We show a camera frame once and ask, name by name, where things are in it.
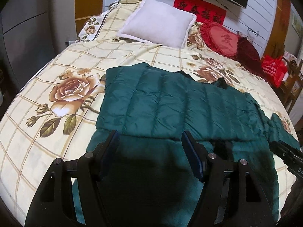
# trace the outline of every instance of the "red bag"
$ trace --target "red bag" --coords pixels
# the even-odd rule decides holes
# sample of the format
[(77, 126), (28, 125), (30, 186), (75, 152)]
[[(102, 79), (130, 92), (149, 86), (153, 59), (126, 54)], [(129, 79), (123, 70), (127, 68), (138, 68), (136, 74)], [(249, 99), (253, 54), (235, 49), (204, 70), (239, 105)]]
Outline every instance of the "red bag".
[(282, 62), (282, 56), (278, 59), (273, 59), (269, 55), (266, 55), (261, 67), (266, 74), (266, 79), (275, 87), (279, 88), (287, 72), (287, 67)]

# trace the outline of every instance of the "floral bedsheet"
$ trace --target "floral bedsheet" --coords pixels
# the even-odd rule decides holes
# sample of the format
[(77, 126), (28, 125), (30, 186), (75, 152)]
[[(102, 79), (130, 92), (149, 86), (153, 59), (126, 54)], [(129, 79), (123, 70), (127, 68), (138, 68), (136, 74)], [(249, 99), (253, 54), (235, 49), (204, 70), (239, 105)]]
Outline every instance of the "floral bedsheet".
[[(116, 33), (141, 0), (119, 0), (89, 19), (76, 43), (43, 68), (17, 95), (0, 122), (0, 196), (24, 224), (34, 193), (51, 162), (73, 160), (86, 152), (104, 97), (105, 71), (114, 66), (147, 62), (198, 82), (224, 77), (241, 92), (249, 92), (266, 116), (277, 113), (285, 129), (296, 133), (280, 100), (260, 77), (239, 62), (210, 50), (198, 32), (190, 30), (184, 49), (117, 38)], [(280, 208), (295, 177), (275, 157)]]

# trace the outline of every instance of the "black mechanical device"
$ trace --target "black mechanical device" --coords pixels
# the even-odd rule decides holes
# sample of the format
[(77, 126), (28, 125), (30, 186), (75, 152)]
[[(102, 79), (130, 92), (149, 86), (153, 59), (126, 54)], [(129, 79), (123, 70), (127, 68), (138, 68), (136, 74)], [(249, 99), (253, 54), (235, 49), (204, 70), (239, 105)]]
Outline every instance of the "black mechanical device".
[[(113, 130), (104, 143), (77, 160), (64, 162), (56, 158), (35, 193), (25, 227), (85, 226), (77, 222), (71, 178), (78, 180), (86, 226), (110, 227), (98, 182), (102, 183), (107, 175), (118, 145), (119, 134)], [(261, 185), (245, 159), (234, 162), (231, 153), (227, 160), (216, 153), (208, 153), (189, 131), (182, 134), (182, 146), (194, 176), (204, 183), (187, 227), (301, 226), (295, 223), (297, 219), (303, 220), (300, 217), (303, 200), (296, 203), (294, 210), (288, 211), (286, 218), (275, 223)], [(303, 153), (283, 142), (271, 143), (270, 149), (284, 159), (290, 172), (303, 178)]]

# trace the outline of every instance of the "power cord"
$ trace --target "power cord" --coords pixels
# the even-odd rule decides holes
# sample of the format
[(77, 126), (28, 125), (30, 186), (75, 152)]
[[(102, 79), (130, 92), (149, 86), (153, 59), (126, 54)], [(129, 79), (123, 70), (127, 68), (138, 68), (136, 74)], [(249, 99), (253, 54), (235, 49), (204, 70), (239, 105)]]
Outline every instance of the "power cord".
[(219, 2), (218, 0), (215, 0), (217, 3), (219, 3), (221, 6), (223, 6), (226, 10), (228, 10), (229, 12), (231, 12), (234, 16), (236, 16), (240, 21), (240, 23), (241, 24), (243, 24), (243, 25), (245, 25), (247, 28), (248, 28), (248, 30), (249, 31), (251, 31), (252, 33), (254, 33), (255, 35), (256, 35), (256, 37), (261, 37), (261, 38), (263, 38), (265, 41), (266, 41), (266, 39), (264, 38), (264, 37), (262, 37), (262, 36), (260, 36), (260, 34), (259, 34), (259, 32), (258, 31), (254, 31), (252, 28), (250, 28), (247, 24), (245, 24), (245, 22), (242, 20), (242, 19), (240, 19), (237, 15), (235, 15), (231, 10), (229, 10), (228, 9), (228, 7), (227, 6), (225, 6), (225, 5), (223, 5), (221, 2)]

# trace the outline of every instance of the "white pillow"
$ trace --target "white pillow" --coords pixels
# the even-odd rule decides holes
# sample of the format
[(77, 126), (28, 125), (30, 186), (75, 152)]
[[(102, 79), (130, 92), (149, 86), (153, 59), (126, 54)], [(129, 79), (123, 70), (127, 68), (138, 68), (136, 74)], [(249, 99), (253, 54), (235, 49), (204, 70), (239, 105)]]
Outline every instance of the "white pillow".
[(143, 0), (118, 31), (118, 37), (183, 48), (196, 15), (166, 3)]

